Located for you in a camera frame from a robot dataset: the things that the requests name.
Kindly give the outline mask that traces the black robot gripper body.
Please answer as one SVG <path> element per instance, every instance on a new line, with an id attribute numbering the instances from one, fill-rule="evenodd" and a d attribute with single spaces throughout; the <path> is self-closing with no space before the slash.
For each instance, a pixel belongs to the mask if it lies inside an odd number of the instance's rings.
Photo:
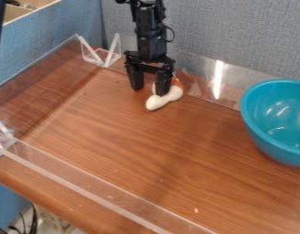
<path id="1" fill-rule="evenodd" d="M 175 60 L 167 56 L 169 40 L 165 37 L 164 28 L 136 31 L 136 51 L 124 52 L 124 67 L 131 78 L 143 78 L 145 72 L 156 74 L 159 71 L 172 75 Z"/>

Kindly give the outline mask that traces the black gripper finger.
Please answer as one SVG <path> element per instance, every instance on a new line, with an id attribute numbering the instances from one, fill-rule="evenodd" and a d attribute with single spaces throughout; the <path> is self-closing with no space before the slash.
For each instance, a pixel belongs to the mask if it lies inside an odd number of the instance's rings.
<path id="1" fill-rule="evenodd" d="M 159 96 L 164 96 L 169 92 L 172 75 L 165 71 L 156 74 L 155 91 Z"/>
<path id="2" fill-rule="evenodd" d="M 128 66 L 128 76 L 133 90 L 140 90 L 144 87 L 144 74 L 136 66 Z"/>

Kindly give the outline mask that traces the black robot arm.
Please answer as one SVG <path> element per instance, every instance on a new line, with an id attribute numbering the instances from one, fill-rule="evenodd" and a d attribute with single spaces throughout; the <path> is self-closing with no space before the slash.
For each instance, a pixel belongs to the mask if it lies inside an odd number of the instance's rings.
<path id="1" fill-rule="evenodd" d="M 156 75 L 155 94 L 164 96 L 169 92 L 175 75 L 176 61 L 167 56 L 167 30 L 164 24 L 165 8 L 163 0 L 116 0 L 117 4 L 131 6 L 132 19 L 136 23 L 137 51 L 124 52 L 128 78 L 133 90 L 144 87 L 144 73 Z"/>

